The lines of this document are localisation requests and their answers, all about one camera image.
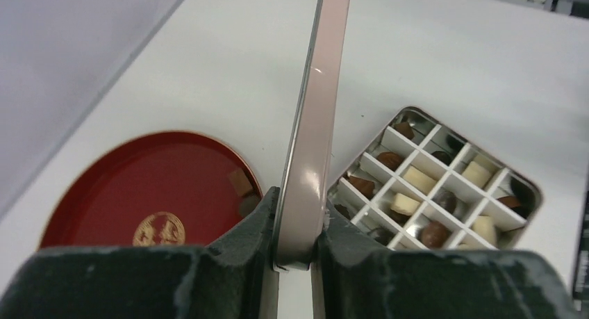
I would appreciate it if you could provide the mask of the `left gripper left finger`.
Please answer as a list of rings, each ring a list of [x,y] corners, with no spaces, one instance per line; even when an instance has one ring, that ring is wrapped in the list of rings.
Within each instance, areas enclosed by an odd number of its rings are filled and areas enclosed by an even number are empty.
[[[213,243],[50,247],[17,271],[2,318],[275,318],[279,189]]]

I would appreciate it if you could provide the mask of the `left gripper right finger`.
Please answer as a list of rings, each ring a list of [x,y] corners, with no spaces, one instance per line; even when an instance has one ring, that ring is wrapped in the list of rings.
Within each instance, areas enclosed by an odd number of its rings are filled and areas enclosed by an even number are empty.
[[[332,205],[312,265],[316,318],[578,318],[540,255],[510,250],[393,251]]]

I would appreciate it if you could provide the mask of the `silver tin lid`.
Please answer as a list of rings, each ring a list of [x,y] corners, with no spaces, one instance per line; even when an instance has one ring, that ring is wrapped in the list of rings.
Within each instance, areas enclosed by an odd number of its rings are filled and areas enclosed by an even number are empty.
[[[276,207],[276,270],[307,270],[324,225],[335,107],[350,0],[317,0]]]

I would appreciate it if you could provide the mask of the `pink compartment box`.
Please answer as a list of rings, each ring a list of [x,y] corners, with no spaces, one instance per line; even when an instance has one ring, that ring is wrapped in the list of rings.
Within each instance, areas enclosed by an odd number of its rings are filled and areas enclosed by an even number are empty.
[[[542,204],[532,181],[416,107],[392,118],[328,197],[391,250],[510,250]]]

